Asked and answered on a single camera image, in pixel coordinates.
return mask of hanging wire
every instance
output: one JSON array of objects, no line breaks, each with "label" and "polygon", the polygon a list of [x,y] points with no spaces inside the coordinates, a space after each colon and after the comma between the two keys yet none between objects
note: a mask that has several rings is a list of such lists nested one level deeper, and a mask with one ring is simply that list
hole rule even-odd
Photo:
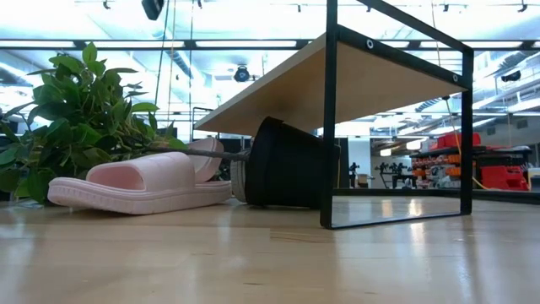
[{"label": "hanging wire", "polygon": [[[433,27],[437,29],[437,25],[435,24],[435,4],[434,1],[431,0],[431,19],[433,21]],[[439,60],[439,67],[440,67],[440,49],[439,49],[439,42],[435,41],[435,45],[437,47],[437,59]],[[452,130],[454,130],[454,136],[456,138],[456,144],[457,144],[457,151],[462,156],[462,146],[460,145],[459,136],[457,136],[457,130],[456,130],[456,124],[454,123],[454,117],[452,116],[452,112],[450,109],[450,104],[448,103],[449,99],[445,100],[446,103],[446,109],[448,110],[448,115],[450,116],[450,124],[452,125]],[[485,187],[481,182],[479,182],[474,176],[472,177],[472,180],[479,185],[484,190],[492,190],[488,187]]]},{"label": "hanging wire", "polygon": [[172,92],[172,63],[174,62],[173,57],[175,56],[176,0],[174,1],[175,1],[175,4],[173,7],[173,16],[172,16],[172,43],[170,43],[169,100],[167,102],[167,123],[169,123],[169,120],[170,120],[170,94]]},{"label": "hanging wire", "polygon": [[[192,24],[190,28],[190,41],[193,41],[193,14],[194,12],[195,12],[195,0],[192,0]],[[192,109],[192,66],[193,66],[192,54],[193,54],[193,51],[190,50],[189,51],[189,85],[188,85],[188,88],[189,88],[188,103],[189,103],[190,113],[192,113],[193,111]],[[189,134],[193,134],[192,130],[193,130],[193,123],[195,122],[195,115],[193,115],[192,117],[193,117],[193,120],[190,121],[190,124],[189,124]]]},{"label": "hanging wire", "polygon": [[155,85],[155,100],[154,104],[158,104],[158,92],[159,92],[159,78],[161,77],[161,63],[163,62],[163,48],[165,47],[165,33],[167,32],[167,21],[169,19],[169,7],[170,1],[167,1],[167,9],[165,11],[165,24],[163,26],[163,37],[161,38],[161,54],[159,55],[159,71],[158,71],[158,83]]}]

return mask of black ceiling fixture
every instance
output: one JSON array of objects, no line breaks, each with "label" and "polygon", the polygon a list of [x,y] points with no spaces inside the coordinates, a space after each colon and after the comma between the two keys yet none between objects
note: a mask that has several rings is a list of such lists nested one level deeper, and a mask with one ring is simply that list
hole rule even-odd
[{"label": "black ceiling fixture", "polygon": [[505,75],[505,76],[501,76],[500,80],[502,80],[503,82],[509,82],[509,81],[517,81],[520,78],[521,78],[521,71],[517,71],[511,74]]},{"label": "black ceiling fixture", "polygon": [[521,8],[517,10],[518,13],[523,13],[527,10],[527,5],[525,4],[525,0],[521,0]]},{"label": "black ceiling fixture", "polygon": [[239,66],[236,70],[234,79],[237,82],[246,82],[250,78],[250,73],[247,71],[246,66]]},{"label": "black ceiling fixture", "polygon": [[150,20],[157,20],[164,6],[164,0],[143,0],[143,8],[146,17]]}]

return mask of shelf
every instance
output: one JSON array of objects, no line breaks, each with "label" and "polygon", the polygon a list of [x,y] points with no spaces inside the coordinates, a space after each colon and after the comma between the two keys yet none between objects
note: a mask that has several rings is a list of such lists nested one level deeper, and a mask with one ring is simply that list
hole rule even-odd
[{"label": "shelf", "polygon": [[[337,37],[336,123],[469,89],[470,79],[341,25]],[[325,46],[322,35],[210,112],[195,129],[255,135],[268,116],[306,132],[321,128]]]},{"label": "shelf", "polygon": [[[500,150],[494,150],[489,149],[486,146],[473,146],[472,147],[472,153],[474,155],[512,155],[512,154],[518,154],[518,155],[525,155],[530,154],[532,151],[529,149],[522,149],[522,150],[514,150],[514,151],[500,151]],[[459,150],[457,147],[452,148],[444,148],[444,149],[437,149],[430,152],[425,153],[418,153],[415,155],[410,155],[411,158],[424,158],[424,157],[430,157],[430,156],[439,156],[439,155],[456,155],[459,154]]]}]

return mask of black metal table frame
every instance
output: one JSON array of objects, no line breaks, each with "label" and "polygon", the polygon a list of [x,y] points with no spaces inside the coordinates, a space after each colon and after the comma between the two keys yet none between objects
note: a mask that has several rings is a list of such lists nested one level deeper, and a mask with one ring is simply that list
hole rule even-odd
[{"label": "black metal table frame", "polygon": [[[473,209],[473,60],[474,50],[460,41],[451,38],[443,32],[425,24],[424,22],[405,14],[398,8],[385,3],[381,0],[358,0],[366,6],[373,8],[388,17],[391,17],[410,28],[417,30],[436,41],[439,41],[448,47],[462,53],[462,75],[456,75],[430,62],[419,59],[406,52],[399,51],[391,46],[387,46],[379,41],[370,39],[357,32],[349,30],[338,24],[338,0],[327,0],[327,36],[326,36],[326,54],[325,54],[325,88],[324,88],[324,124],[323,124],[323,142],[324,157],[322,164],[324,173],[324,189],[321,197],[321,225],[327,229],[342,229],[351,227],[361,227],[367,225],[379,225],[407,220],[421,220],[431,218],[442,218],[449,216],[459,216],[471,214]],[[356,47],[362,51],[369,52],[378,57],[426,73],[452,84],[457,84],[467,89],[462,93],[462,188],[459,192],[460,210],[459,212],[442,214],[424,214],[420,216],[404,216],[387,218],[384,220],[364,221],[347,224],[332,223],[332,197],[335,196],[369,196],[371,189],[334,189],[333,176],[336,174],[336,168],[331,160],[334,159],[333,153],[336,125],[336,87],[337,87],[337,65],[338,65],[338,42]],[[407,191],[409,195],[421,193],[423,190]],[[438,195],[439,192],[429,191],[430,195]]]}]

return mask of security camera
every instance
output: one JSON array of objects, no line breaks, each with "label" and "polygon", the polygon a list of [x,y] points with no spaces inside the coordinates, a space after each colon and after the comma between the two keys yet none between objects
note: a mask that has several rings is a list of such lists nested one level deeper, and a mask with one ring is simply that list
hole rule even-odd
[{"label": "security camera", "polygon": [[236,70],[234,79],[237,82],[246,82],[250,78],[250,73],[247,71],[246,66],[239,66]]},{"label": "security camera", "polygon": [[500,79],[503,81],[503,82],[509,82],[509,81],[517,81],[521,78],[521,72],[520,71],[517,71],[517,72],[514,72],[512,74],[508,74],[506,76],[502,76]]}]

